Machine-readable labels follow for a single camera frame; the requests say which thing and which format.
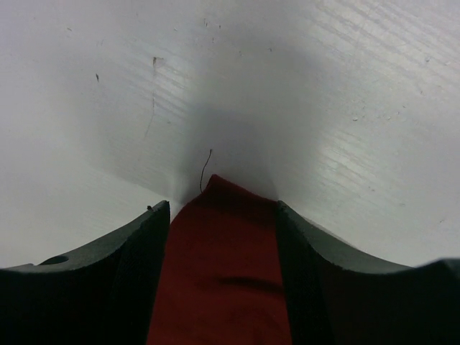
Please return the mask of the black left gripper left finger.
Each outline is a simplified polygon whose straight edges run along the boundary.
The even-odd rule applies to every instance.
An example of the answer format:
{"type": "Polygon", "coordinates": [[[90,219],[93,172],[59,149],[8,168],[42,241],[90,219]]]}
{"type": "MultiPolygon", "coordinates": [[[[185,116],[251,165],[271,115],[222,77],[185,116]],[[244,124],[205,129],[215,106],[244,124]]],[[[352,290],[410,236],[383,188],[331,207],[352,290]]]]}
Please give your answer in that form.
{"type": "Polygon", "coordinates": [[[145,344],[170,205],[40,264],[1,270],[3,344],[145,344]]]}

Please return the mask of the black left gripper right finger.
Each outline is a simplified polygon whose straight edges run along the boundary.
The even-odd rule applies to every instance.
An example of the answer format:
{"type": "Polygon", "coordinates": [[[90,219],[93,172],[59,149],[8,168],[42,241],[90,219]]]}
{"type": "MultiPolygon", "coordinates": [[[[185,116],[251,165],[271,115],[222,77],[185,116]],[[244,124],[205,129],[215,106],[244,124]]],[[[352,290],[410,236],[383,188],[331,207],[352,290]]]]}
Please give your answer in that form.
{"type": "Polygon", "coordinates": [[[294,344],[457,344],[459,261],[374,257],[278,202],[276,239],[294,344]]]}

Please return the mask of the dark red t-shirt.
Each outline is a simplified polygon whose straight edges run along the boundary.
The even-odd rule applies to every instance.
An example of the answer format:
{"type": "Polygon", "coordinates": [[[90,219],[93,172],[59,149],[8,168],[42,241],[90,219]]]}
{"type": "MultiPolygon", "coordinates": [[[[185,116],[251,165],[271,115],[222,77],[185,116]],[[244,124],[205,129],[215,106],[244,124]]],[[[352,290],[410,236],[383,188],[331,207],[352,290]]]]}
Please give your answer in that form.
{"type": "Polygon", "coordinates": [[[289,344],[276,202],[212,175],[172,220],[149,344],[289,344]]]}

